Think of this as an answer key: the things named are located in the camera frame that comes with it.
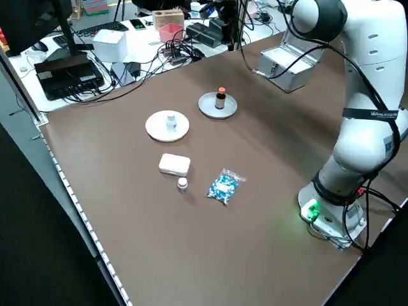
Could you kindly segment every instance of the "silver metal box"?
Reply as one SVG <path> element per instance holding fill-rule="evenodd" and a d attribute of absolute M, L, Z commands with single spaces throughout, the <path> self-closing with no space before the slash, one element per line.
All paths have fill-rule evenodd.
<path fill-rule="evenodd" d="M 299 40 L 289 30 L 286 30 L 282 43 L 275 48 L 261 52 L 258 69 L 267 77 L 274 77 L 282 73 L 299 56 L 317 44 Z M 315 50 L 304 56 L 287 72 L 277 78 L 269 78 L 269 81 L 286 92 L 294 91 L 306 85 L 314 66 L 319 62 L 322 50 Z"/>

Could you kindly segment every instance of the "keyboard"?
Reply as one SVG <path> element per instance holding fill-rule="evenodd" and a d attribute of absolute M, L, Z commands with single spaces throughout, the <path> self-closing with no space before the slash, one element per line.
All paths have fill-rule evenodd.
<path fill-rule="evenodd" d="M 94 36 L 96 35 L 96 33 L 98 33 L 98 31 L 102 30 L 102 29 L 120 31 L 120 32 L 124 32 L 124 31 L 129 30 L 126 26 L 124 26 L 123 24 L 121 24 L 118 21 L 109 22 L 107 24 L 100 24 L 100 25 L 96 25 L 94 27 L 88 27 L 87 29 L 77 31 L 78 35 L 74 34 L 75 43 L 78 43 L 78 44 L 82 44 L 82 43 L 91 44 L 92 40 L 94 39 Z M 53 38 L 53 40 L 61 48 L 66 48 L 68 46 L 68 44 L 66 43 L 66 39 L 65 39 L 64 35 L 56 36 L 56 37 Z"/>

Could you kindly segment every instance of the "white desk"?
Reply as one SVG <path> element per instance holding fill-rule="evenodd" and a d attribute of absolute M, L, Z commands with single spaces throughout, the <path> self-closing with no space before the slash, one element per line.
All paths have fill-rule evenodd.
<path fill-rule="evenodd" d="M 283 16 L 275 9 L 264 9 L 267 10 L 269 14 L 273 17 L 273 21 L 276 23 L 276 26 L 279 30 L 285 31 L 286 24 L 284 22 Z M 152 21 L 152 17 L 143 17 L 141 18 L 144 22 L 145 21 Z M 209 20 L 186 20 L 185 27 L 189 26 L 190 24 L 196 22 L 203 22 L 204 24 L 208 25 Z M 128 47 L 128 55 L 124 59 L 124 62 L 149 62 L 151 61 L 157 53 L 157 50 L 162 45 L 161 43 L 150 45 L 154 42 L 159 42 L 159 32 L 154 29 L 153 26 L 147 26 L 146 30 L 136 31 L 129 21 L 124 21 L 123 24 L 129 28 L 129 31 L 126 32 L 126 39 L 127 39 L 127 47 Z M 245 28 L 246 33 L 249 35 L 251 42 L 258 41 L 260 39 L 266 38 L 272 34 L 277 34 L 277 31 L 272 32 L 272 30 L 267 25 L 255 25 L 254 31 L 250 31 L 248 28 Z M 46 37 L 42 39 L 48 47 L 47 57 L 58 49 L 58 45 L 53 41 L 51 37 Z M 220 54 L 221 52 L 227 51 L 227 47 L 221 45 L 217 48 L 210 48 L 202 44 L 195 44 L 194 47 L 200 49 L 207 57 Z M 49 101 L 45 97 L 45 93 L 41 88 L 41 85 L 37 79 L 36 72 L 33 69 L 32 59 L 28 58 L 30 62 L 27 62 L 27 56 L 25 52 L 22 53 L 21 56 L 11 57 L 10 62 L 13 65 L 14 69 L 16 70 L 17 74 L 22 80 L 22 83 L 26 87 L 28 93 L 32 97 L 34 104 L 37 106 L 38 110 L 41 112 L 53 112 L 54 110 L 60 109 L 65 107 L 73 102 L 69 102 L 68 100 L 57 99 L 54 101 Z M 110 69 L 110 63 L 104 62 L 106 68 Z M 161 61 L 156 59 L 151 67 L 155 69 L 160 67 Z M 25 66 L 28 68 L 29 72 L 21 72 L 20 68 Z M 148 71 L 150 67 L 149 64 L 142 64 L 141 69 Z M 163 68 L 164 71 L 177 68 L 178 66 L 172 66 L 171 64 L 166 64 Z M 102 74 L 105 76 L 105 85 L 101 87 L 101 89 L 105 89 L 110 85 L 109 78 L 106 76 L 106 72 L 101 71 Z M 143 78 L 145 73 L 141 73 L 139 78 Z M 92 94 L 89 95 L 81 95 L 81 98 L 92 98 L 94 97 Z"/>

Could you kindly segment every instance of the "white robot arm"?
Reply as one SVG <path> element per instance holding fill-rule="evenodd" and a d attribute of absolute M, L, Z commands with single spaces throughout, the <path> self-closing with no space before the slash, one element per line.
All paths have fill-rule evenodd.
<path fill-rule="evenodd" d="M 366 226 L 354 195 L 393 150 L 386 118 L 395 120 L 401 141 L 408 132 L 408 111 L 400 108 L 407 57 L 405 12 L 392 0 L 297 0 L 292 16 L 293 29 L 303 38 L 330 42 L 339 36 L 344 53 L 389 110 L 376 110 L 360 74 L 346 61 L 347 100 L 339 138 L 329 160 L 299 192 L 298 201 L 306 221 L 311 222 L 310 208 L 318 207 L 313 227 L 324 235 L 342 237 L 334 242 L 348 247 L 349 235 L 355 239 Z"/>

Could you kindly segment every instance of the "brown table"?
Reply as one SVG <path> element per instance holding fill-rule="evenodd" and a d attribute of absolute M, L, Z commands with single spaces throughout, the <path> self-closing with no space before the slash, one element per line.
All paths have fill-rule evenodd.
<path fill-rule="evenodd" d="M 259 52 L 280 36 L 245 48 Z M 318 305 L 359 257 L 312 237 L 299 217 L 298 191 L 332 152 L 345 85 L 342 60 L 328 54 L 309 84 L 292 94 L 225 53 L 150 79 L 118 100 L 72 106 L 42 127 L 133 305 Z M 238 112 L 216 121 L 198 98 L 225 86 Z M 118 90 L 111 96 L 128 91 Z M 163 144 L 145 132 L 146 119 L 172 109 L 190 120 L 181 141 Z M 191 158 L 187 194 L 160 174 L 163 153 Z M 373 184 L 401 203 L 407 153 Z M 204 197 L 223 168 L 247 182 L 226 208 Z M 391 215 L 372 200 L 371 241 Z"/>

